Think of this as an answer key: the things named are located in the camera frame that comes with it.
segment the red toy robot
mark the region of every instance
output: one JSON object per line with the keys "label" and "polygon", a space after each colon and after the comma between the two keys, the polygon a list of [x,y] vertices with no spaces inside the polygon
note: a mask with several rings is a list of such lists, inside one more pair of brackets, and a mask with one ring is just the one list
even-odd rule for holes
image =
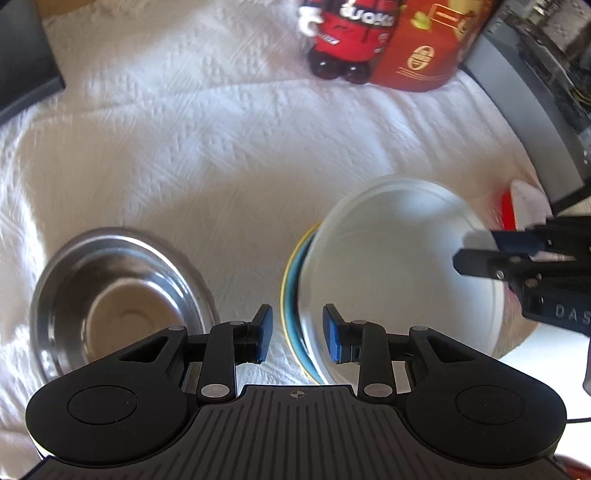
{"label": "red toy robot", "polygon": [[308,52],[312,73],[366,83],[372,73],[369,61],[386,48],[398,7],[398,0],[304,0],[299,26],[314,38]]}

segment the white cloth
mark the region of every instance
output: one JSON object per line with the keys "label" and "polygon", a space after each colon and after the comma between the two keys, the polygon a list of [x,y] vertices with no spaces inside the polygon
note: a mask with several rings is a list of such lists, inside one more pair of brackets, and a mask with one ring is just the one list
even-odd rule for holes
{"label": "white cloth", "polygon": [[489,226],[524,149],[459,73],[430,93],[325,82],[308,71],[292,0],[99,0],[46,23],[62,94],[0,128],[0,477],[37,461],[24,426],[41,385],[28,303],[72,236],[129,225],[201,271],[222,320],[275,308],[269,361],[246,383],[306,382],[280,328],[292,248],[350,189],[436,180]]}

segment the black cable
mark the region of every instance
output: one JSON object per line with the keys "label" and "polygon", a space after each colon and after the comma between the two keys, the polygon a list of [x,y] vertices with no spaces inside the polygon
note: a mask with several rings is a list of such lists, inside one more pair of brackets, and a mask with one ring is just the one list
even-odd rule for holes
{"label": "black cable", "polygon": [[566,423],[587,423],[588,421],[591,421],[591,417],[586,417],[583,419],[568,419]]}

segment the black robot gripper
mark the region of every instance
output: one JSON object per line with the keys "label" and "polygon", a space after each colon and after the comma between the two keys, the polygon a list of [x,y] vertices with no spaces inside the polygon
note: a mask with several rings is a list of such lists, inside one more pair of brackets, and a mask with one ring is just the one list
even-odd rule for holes
{"label": "black robot gripper", "polygon": [[[323,313],[348,385],[247,385],[264,361],[272,311],[188,336],[170,327],[39,390],[26,422],[46,458],[30,480],[568,479],[552,454],[566,424],[548,386],[435,330],[387,334]],[[403,361],[409,393],[397,393]],[[181,389],[190,363],[197,387]]]}

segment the stainless steel bowl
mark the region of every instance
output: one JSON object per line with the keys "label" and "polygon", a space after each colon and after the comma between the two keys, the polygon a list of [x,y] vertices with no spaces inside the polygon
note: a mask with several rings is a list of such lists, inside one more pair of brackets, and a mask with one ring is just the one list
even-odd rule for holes
{"label": "stainless steel bowl", "polygon": [[212,296],[184,255],[145,233],[100,228],[47,264],[31,304],[31,345],[51,381],[168,325],[195,334],[215,323]]}

